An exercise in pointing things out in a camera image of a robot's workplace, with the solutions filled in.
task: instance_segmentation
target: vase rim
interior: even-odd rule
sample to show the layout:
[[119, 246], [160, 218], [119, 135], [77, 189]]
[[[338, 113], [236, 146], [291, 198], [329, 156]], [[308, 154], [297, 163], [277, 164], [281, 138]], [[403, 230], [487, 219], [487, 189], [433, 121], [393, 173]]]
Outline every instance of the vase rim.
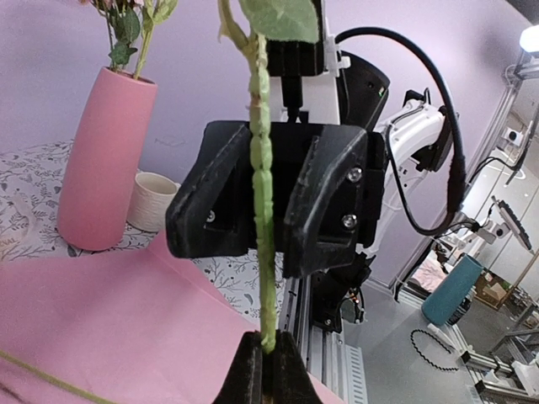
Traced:
[[142, 85], [148, 85], [148, 86], [156, 86], [157, 84], [154, 83], [152, 80], [148, 80], [147, 78], [144, 78], [144, 77], [139, 77], [137, 80], [135, 80], [133, 78], [133, 73], [129, 73], [125, 70], [122, 70], [122, 71], [119, 71], [119, 72], [114, 72], [110, 67], [108, 66], [103, 66], [103, 70], [107, 71], [107, 72], [110, 72], [112, 74], [115, 74], [117, 76], [120, 76], [120, 77], [123, 77], [123, 78], [127, 78], [133, 82], [137, 82], [137, 83], [140, 83]]

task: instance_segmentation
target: pink wrapping paper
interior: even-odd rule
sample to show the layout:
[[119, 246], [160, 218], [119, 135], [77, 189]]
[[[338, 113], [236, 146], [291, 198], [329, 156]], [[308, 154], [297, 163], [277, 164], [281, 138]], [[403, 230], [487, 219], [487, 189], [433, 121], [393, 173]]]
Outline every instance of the pink wrapping paper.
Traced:
[[[0, 324], [2, 350], [125, 404], [211, 403], [254, 329], [163, 235], [146, 250], [2, 264]], [[1, 359], [0, 381], [33, 404], [87, 402]]]

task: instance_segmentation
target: teal cylindrical vase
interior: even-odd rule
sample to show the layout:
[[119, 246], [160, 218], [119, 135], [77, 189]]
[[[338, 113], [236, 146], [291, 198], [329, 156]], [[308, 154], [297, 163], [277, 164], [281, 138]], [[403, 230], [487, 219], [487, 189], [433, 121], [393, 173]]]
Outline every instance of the teal cylindrical vase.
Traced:
[[462, 258], [421, 306], [424, 316], [439, 327], [444, 325], [479, 279], [483, 265], [469, 255]]

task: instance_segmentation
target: light fixture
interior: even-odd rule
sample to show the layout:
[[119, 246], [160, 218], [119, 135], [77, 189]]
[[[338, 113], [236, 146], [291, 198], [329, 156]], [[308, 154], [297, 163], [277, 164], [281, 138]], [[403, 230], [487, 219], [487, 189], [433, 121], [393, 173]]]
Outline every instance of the light fixture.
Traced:
[[522, 31], [522, 34], [520, 34], [520, 47], [533, 56], [539, 56], [539, 25]]

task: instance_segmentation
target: pink vase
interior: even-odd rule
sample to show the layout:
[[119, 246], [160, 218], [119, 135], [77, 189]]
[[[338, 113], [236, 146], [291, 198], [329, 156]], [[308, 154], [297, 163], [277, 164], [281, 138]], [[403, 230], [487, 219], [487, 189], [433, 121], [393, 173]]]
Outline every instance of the pink vase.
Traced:
[[123, 237], [156, 95], [153, 82], [101, 69], [61, 189], [58, 232], [69, 244], [102, 251]]

